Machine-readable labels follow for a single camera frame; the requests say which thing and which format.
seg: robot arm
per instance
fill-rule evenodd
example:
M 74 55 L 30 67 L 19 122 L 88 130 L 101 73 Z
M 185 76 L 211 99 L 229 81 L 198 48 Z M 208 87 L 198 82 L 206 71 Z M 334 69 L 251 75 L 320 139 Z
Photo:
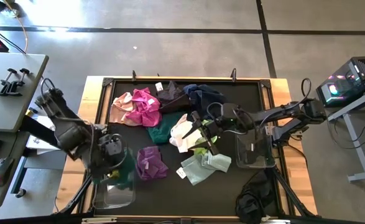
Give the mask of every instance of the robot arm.
M 283 126 L 277 126 L 272 129 L 272 144 L 285 145 L 290 139 L 290 135 L 296 131 L 305 131 L 308 124 L 320 124 L 326 119 L 325 109 L 322 103 L 316 99 L 306 98 L 301 102 L 290 102 L 269 110 L 257 113 L 244 111 L 240 106 L 233 103 L 225 103 L 220 106 L 220 116 L 206 124 L 201 124 L 200 117 L 196 111 L 192 113 L 193 127 L 184 136 L 187 137 L 195 130 L 200 130 L 205 142 L 200 143 L 191 149 L 197 147 L 207 147 L 212 154 L 218 154 L 216 146 L 210 141 L 214 136 L 220 136 L 223 132 L 234 128 L 241 134 L 247 134 L 249 130 L 255 130 L 257 139 L 257 130 L 271 121 L 278 121 L 285 118 L 293 118 Z
M 93 180 L 111 174 L 126 157 L 126 143 L 120 135 L 106 134 L 100 127 L 80 119 L 67 106 L 62 91 L 48 81 L 52 87 L 43 92 L 41 86 L 42 94 L 35 104 L 52 120 L 58 147 L 73 160 L 81 159 Z

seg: computer mouse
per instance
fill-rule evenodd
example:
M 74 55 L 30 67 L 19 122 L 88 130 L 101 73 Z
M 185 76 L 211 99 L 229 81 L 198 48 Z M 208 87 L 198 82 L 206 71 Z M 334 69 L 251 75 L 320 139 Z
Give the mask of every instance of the computer mouse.
M 0 159 L 0 187 L 4 186 L 9 178 L 14 159 L 5 157 Z

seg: computer case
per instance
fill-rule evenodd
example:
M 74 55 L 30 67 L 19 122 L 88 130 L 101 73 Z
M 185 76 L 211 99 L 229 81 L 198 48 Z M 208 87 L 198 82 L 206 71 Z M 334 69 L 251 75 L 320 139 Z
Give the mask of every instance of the computer case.
M 365 57 L 352 57 L 317 89 L 327 108 L 342 107 L 365 94 Z

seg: purple cloth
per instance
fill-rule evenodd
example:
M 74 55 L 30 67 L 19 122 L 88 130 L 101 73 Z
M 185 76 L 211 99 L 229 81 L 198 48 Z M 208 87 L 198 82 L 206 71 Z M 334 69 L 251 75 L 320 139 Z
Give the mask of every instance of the purple cloth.
M 163 162 L 157 146 L 146 147 L 138 151 L 137 172 L 142 180 L 164 178 L 169 169 Z
M 149 88 L 135 89 L 132 101 L 136 104 L 136 109 L 126 114 L 127 119 L 145 127 L 154 127 L 160 122 L 160 102 L 150 94 Z

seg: concrete floor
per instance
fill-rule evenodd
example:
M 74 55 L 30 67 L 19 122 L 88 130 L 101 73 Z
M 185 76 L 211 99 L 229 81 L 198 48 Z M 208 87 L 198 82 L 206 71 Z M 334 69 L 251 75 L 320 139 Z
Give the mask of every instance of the concrete floor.
M 17 0 L 27 26 L 82 28 L 260 29 L 255 0 Z M 262 0 L 269 30 L 365 30 L 365 0 Z M 0 15 L 0 26 L 18 26 Z M 149 34 L 115 32 L 29 32 L 28 53 L 50 57 L 44 73 L 78 110 L 88 75 L 269 77 L 261 34 Z M 19 46 L 22 32 L 2 31 Z M 300 81 L 313 89 L 352 56 L 365 55 L 365 35 L 269 35 L 278 78 L 289 81 L 294 100 Z M 362 172 L 354 151 L 336 147 L 326 125 L 305 133 L 303 148 L 318 213 L 327 218 L 365 222 L 365 180 L 349 184 L 346 176 Z M 33 170 L 24 186 L 31 197 L 9 195 L 0 218 L 52 212 L 60 174 Z

